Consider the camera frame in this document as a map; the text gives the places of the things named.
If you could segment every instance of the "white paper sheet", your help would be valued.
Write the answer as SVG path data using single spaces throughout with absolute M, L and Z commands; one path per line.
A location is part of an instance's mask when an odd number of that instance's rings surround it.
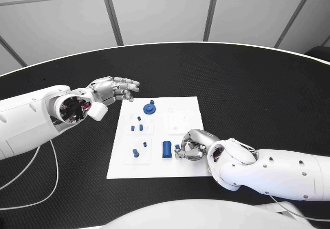
M 144 114 L 142 107 L 151 99 L 155 112 Z M 174 145 L 180 145 L 190 129 L 203 129 L 197 97 L 141 98 L 132 103 L 124 100 L 106 179 L 210 176 L 206 157 L 199 161 L 176 159 Z M 163 158 L 163 141 L 171 142 L 171 158 Z M 140 153 L 137 158 L 132 149 Z

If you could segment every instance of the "black tabletop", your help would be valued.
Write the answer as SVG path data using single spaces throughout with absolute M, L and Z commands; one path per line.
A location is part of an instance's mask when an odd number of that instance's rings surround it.
M 59 84 L 70 89 L 85 87 L 109 75 L 141 82 L 135 98 L 197 96 L 204 130 L 220 139 L 232 137 L 253 148 L 330 156 L 330 65 L 317 60 L 233 44 L 118 47 L 60 58 L 0 77 L 0 99 Z M 106 179 L 119 107 L 117 101 L 101 122 L 88 118 L 53 139 L 57 189 L 42 204 L 0 211 L 4 229 L 98 226 L 141 207 L 178 199 L 272 203 L 248 187 L 226 190 L 212 177 Z M 21 171 L 33 154 L 30 151 L 0 161 L 0 186 Z M 42 200 L 55 181 L 56 164 L 46 143 L 26 173 L 0 191 L 0 208 Z M 305 216 L 330 219 L 328 202 L 289 202 Z M 330 227 L 328 223 L 311 224 Z

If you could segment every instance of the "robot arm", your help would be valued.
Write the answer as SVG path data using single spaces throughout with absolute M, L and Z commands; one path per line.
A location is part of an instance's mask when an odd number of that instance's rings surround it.
M 184 151 L 190 142 L 191 150 Z M 176 154 L 189 160 L 206 155 L 212 176 L 232 191 L 245 185 L 261 194 L 287 199 L 330 201 L 330 157 L 284 150 L 255 150 L 235 139 L 219 140 L 196 129 L 183 137 Z
M 86 88 L 52 86 L 0 101 L 0 160 L 19 155 L 91 116 L 101 121 L 117 100 L 132 102 L 129 91 L 138 92 L 137 81 L 104 77 Z

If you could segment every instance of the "small blue piece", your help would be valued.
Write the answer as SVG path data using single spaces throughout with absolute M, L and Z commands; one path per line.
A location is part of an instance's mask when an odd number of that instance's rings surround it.
M 171 157 L 170 147 L 171 147 L 171 142 L 170 141 L 164 141 L 163 142 L 163 158 L 170 158 Z
M 150 104 L 147 104 L 144 107 L 142 107 L 142 111 L 145 114 L 153 114 L 155 112 L 155 106 L 154 106 L 154 101 L 150 100 Z
M 140 156 L 140 153 L 138 153 L 137 149 L 132 150 L 132 153 L 134 153 L 134 157 Z

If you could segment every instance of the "black chair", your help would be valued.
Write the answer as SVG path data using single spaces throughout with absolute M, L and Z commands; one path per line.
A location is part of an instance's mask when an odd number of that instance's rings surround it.
M 315 46 L 304 54 L 330 62 L 330 47 Z

